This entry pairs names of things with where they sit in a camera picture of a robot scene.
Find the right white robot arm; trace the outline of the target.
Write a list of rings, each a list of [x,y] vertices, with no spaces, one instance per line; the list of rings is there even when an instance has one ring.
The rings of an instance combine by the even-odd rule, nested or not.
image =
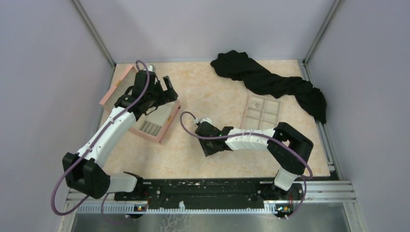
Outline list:
[[[195,135],[206,156],[237,150],[269,152],[280,165],[272,186],[273,195],[278,199],[285,199],[291,193],[291,185],[307,169],[314,147],[310,139],[285,122],[262,130],[235,127],[219,130],[207,117],[197,119],[195,123]]]

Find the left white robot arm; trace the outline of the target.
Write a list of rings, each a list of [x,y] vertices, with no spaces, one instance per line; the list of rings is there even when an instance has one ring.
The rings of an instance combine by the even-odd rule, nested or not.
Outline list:
[[[178,94],[170,78],[165,76],[163,81],[166,90],[149,67],[135,74],[134,84],[116,100],[110,116],[91,140],[77,153],[67,153],[63,157],[61,180],[66,181],[69,188],[94,199],[109,193],[126,193],[133,200],[144,196],[145,187],[140,184],[142,177],[132,173],[109,175],[103,167],[120,138],[141,116],[177,100]]]

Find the pink jewelry box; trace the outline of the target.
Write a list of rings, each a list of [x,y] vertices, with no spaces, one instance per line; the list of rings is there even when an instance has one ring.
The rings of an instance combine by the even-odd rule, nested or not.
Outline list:
[[[113,80],[108,92],[100,101],[109,115],[114,108],[116,100],[125,93],[128,87],[134,84],[137,68],[134,64],[118,64],[113,74]],[[150,109],[149,115],[141,116],[129,131],[151,142],[160,144],[180,109],[180,101],[172,101],[159,106],[158,109]]]

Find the beige divided tray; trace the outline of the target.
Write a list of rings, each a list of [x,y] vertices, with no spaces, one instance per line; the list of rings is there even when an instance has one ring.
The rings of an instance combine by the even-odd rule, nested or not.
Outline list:
[[[282,101],[273,97],[249,94],[243,111],[241,129],[265,130],[279,123]]]

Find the black cloth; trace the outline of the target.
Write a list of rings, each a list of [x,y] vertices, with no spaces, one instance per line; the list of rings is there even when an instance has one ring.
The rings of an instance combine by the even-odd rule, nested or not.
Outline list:
[[[327,103],[323,93],[299,76],[283,77],[272,73],[246,52],[235,50],[219,53],[210,65],[218,76],[242,81],[257,95],[271,95],[276,99],[284,95],[294,96],[300,107],[315,120],[323,124],[327,122]]]

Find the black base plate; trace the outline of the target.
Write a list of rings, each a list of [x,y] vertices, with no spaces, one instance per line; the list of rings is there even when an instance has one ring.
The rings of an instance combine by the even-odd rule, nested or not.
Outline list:
[[[262,209],[265,201],[294,205],[303,189],[293,183],[288,191],[273,185],[273,178],[144,179],[133,192],[115,193],[115,201],[147,201],[149,209],[189,210]]]

